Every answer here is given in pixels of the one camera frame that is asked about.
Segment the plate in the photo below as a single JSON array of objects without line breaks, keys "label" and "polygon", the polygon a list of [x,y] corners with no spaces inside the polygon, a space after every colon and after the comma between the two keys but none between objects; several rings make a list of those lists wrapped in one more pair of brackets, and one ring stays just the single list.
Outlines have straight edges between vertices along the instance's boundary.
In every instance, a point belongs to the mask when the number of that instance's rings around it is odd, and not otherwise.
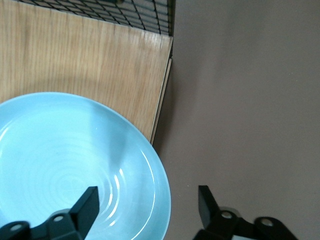
[{"label": "plate", "polygon": [[0,227],[70,209],[98,186],[100,211],[86,240],[161,240],[170,188],[155,150],[123,116],[58,92],[0,104]]}]

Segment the wood grain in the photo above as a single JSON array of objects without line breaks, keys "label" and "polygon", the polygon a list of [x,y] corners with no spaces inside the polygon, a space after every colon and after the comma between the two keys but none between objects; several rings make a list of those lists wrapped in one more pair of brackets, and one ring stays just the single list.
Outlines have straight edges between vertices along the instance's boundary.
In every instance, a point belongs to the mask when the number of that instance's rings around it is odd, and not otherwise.
[{"label": "wood grain", "polygon": [[0,0],[0,102],[34,92],[96,100],[150,141],[172,38]]}]

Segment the screw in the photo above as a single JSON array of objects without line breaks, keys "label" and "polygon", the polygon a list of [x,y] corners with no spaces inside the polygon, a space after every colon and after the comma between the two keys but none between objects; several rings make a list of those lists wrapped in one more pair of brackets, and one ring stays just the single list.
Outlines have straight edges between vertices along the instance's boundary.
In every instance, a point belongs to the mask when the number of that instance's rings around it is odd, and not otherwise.
[{"label": "screw", "polygon": [[59,216],[56,216],[56,217],[53,219],[53,221],[54,221],[54,222],[59,222],[59,221],[61,221],[63,218],[64,218],[64,216],[59,215]]},{"label": "screw", "polygon": [[20,229],[21,227],[22,227],[21,224],[13,225],[13,226],[10,228],[10,231],[16,231],[16,230]]},{"label": "screw", "polygon": [[232,219],[232,215],[231,215],[231,213],[228,212],[228,211],[223,211],[223,212],[221,213],[221,216],[224,217],[225,219]]},{"label": "screw", "polygon": [[261,223],[265,226],[272,227],[274,224],[267,218],[262,218]]}]

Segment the wire grid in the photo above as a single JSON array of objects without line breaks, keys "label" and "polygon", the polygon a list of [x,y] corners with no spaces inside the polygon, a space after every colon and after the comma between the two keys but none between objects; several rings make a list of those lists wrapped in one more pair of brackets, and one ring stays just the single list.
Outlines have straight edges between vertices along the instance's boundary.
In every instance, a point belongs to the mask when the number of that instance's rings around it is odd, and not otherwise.
[{"label": "wire grid", "polygon": [[173,35],[175,0],[17,0],[27,4]]}]

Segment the gray surface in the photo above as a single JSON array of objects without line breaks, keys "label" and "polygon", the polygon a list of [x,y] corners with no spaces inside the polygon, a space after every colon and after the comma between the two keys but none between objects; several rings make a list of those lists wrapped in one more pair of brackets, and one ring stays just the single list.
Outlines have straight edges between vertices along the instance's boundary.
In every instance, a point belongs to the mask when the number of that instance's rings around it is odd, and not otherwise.
[{"label": "gray surface", "polygon": [[248,221],[320,239],[320,2],[177,0],[154,147],[172,195],[166,240],[202,227],[198,185]]}]

